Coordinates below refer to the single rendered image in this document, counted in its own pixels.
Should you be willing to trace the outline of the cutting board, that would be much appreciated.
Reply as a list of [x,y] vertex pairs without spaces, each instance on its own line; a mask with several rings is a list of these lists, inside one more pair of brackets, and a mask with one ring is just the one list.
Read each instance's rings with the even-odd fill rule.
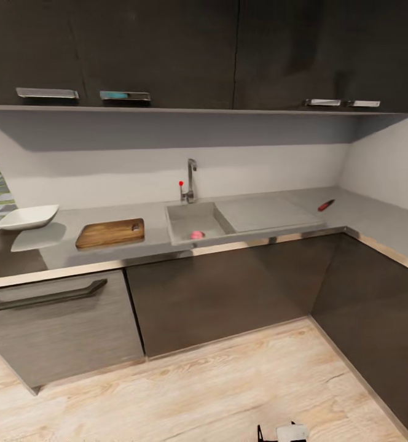
[[[134,227],[139,226],[138,231]],[[144,239],[144,220],[120,220],[86,225],[76,241],[77,248]]]

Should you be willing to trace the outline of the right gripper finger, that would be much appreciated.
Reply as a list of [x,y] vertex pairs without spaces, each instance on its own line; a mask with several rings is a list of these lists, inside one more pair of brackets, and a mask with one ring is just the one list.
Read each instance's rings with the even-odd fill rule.
[[261,432],[261,428],[260,428],[260,426],[258,425],[258,442],[274,442],[274,441],[264,441],[263,440],[263,437],[262,437],[262,432]]

